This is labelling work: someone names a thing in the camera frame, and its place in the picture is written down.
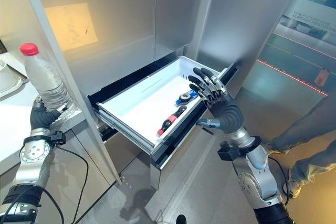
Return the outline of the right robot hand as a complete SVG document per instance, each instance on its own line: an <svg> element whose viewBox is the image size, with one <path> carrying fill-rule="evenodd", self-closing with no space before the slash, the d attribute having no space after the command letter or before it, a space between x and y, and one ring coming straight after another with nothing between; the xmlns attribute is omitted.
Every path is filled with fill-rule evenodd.
<svg viewBox="0 0 336 224"><path fill-rule="evenodd" d="M243 114L221 80L206 68L193 68L189 75L190 88L195 91L212 114L210 119L199 119L196 124L216 128L225 134L238 131L244 121Z"/></svg>

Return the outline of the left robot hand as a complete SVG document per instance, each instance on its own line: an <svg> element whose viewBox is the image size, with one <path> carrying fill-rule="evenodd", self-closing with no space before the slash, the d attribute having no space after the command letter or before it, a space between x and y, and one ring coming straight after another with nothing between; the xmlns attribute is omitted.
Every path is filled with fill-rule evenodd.
<svg viewBox="0 0 336 224"><path fill-rule="evenodd" d="M66 111L69 107L65 103L57 109L47 111L40 96L33 103L30 112L30 127L31 130L50 129L50 126Z"/></svg>

